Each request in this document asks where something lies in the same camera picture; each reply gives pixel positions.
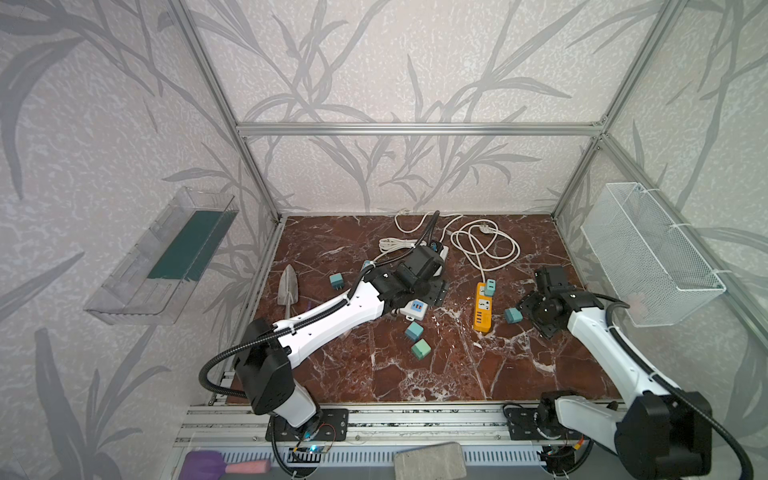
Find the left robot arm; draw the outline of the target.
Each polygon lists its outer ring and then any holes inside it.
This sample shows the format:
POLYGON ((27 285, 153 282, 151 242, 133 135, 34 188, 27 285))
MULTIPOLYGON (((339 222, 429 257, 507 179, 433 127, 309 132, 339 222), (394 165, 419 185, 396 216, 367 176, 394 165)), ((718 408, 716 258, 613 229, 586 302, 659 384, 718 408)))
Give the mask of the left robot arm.
POLYGON ((301 315, 273 324, 257 319, 243 341, 208 360, 198 382, 205 390, 248 400, 257 415, 284 420, 303 435, 324 422, 322 409, 293 370, 327 343, 418 300, 433 306, 446 291, 438 275, 445 247, 421 241, 394 262, 367 265, 346 292, 301 315))

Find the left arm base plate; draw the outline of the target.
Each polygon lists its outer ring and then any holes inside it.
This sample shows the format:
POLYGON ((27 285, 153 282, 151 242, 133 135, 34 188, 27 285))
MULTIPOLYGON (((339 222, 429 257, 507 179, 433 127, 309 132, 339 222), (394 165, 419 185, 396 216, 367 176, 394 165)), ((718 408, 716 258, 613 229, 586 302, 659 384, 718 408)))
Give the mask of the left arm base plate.
POLYGON ((350 411, 345 408, 321 408, 300 427, 291 426, 284 418, 272 416, 265 434, 267 441, 344 441, 349 426, 350 411))

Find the white multicolour power strip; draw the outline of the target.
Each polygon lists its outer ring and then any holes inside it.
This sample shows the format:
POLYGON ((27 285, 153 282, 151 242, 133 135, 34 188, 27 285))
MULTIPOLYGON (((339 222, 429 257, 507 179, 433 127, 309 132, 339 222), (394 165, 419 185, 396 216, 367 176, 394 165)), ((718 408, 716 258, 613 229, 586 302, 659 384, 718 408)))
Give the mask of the white multicolour power strip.
POLYGON ((430 281, 427 283, 429 289, 423 294, 422 297, 416 297, 409 301, 405 307, 397 310, 397 313, 403 315, 409 321, 422 321, 430 307, 440 306, 445 298, 446 283, 442 279, 442 273, 444 270, 444 262, 447 259, 449 247, 440 244, 437 241, 433 241, 430 247, 435 250, 440 247, 439 256, 443 264, 437 268, 430 281))

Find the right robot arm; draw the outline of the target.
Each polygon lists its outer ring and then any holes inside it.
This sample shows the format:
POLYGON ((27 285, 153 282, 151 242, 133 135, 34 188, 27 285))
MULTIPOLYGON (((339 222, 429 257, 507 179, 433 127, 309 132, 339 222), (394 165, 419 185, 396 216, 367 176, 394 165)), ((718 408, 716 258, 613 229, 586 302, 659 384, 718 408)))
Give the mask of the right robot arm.
POLYGON ((535 271, 535 288, 518 308, 545 337, 566 330, 579 340, 613 382, 625 411, 601 407, 571 391, 540 398, 536 422, 544 432, 576 431, 612 451, 635 479, 704 476, 712 468, 714 435, 734 452, 739 476, 755 475, 739 441, 712 415, 698 392, 663 375, 626 338, 613 316, 628 304, 576 287, 559 266, 535 271))

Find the orange power strip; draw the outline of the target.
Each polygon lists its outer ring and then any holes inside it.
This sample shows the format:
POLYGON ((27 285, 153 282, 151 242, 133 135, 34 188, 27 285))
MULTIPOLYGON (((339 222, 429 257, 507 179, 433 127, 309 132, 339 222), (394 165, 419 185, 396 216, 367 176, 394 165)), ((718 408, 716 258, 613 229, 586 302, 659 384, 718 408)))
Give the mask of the orange power strip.
POLYGON ((493 297, 484 295, 485 283, 480 282, 477 284, 473 318, 473 329, 483 334, 489 333, 492 327, 493 297))

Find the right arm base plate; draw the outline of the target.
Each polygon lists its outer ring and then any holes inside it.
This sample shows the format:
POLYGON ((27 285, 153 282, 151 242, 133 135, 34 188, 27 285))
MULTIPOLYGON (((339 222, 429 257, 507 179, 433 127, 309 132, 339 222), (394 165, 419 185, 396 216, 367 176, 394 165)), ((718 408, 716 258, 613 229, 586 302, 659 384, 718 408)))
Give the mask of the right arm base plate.
POLYGON ((502 407, 511 440, 540 440, 535 420, 536 409, 518 403, 506 403, 502 407))

